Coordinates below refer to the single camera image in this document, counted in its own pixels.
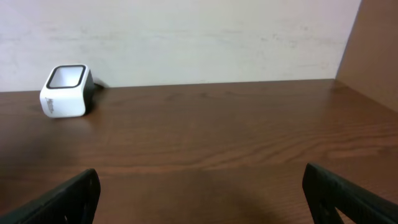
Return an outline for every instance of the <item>black plastic part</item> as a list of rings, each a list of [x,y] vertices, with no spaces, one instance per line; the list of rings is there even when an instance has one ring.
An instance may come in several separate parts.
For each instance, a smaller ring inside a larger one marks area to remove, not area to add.
[[[100,180],[89,169],[40,198],[0,217],[1,224],[91,224],[100,198]]]
[[[92,100],[95,92],[95,84],[93,81],[93,76],[91,75],[91,70],[88,72],[87,80],[85,83],[85,87],[83,89],[83,99],[85,101],[86,111],[85,114],[91,111],[91,107],[93,106]]]
[[[303,189],[315,224],[343,223],[336,208],[355,223],[398,223],[398,205],[318,165],[307,165]]]

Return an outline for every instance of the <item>wooden panel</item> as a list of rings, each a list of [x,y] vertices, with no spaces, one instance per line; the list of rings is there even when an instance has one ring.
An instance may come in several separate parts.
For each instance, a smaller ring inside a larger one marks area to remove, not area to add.
[[[334,80],[113,88],[50,119],[0,94],[0,213],[95,168],[95,223],[310,223],[315,161],[398,202],[398,115]]]
[[[398,111],[398,2],[363,0],[337,80]]]

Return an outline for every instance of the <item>white wall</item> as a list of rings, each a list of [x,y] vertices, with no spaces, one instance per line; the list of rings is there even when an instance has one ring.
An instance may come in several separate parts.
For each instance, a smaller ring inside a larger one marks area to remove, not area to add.
[[[0,91],[334,78],[360,0],[0,0]]]

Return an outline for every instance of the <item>wooden tabletop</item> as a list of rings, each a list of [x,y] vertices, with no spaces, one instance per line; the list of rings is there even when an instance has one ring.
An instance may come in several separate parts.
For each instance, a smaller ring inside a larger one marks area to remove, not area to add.
[[[307,162],[398,203],[398,115],[333,80],[105,89],[81,118],[0,93],[0,213],[87,168],[94,223],[311,223]]]

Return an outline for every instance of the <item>white plastic cube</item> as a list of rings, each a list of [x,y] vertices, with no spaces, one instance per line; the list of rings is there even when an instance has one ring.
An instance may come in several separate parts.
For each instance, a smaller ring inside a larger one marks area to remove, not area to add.
[[[55,67],[40,92],[43,112],[51,118],[82,116],[91,105],[94,88],[87,65]]]

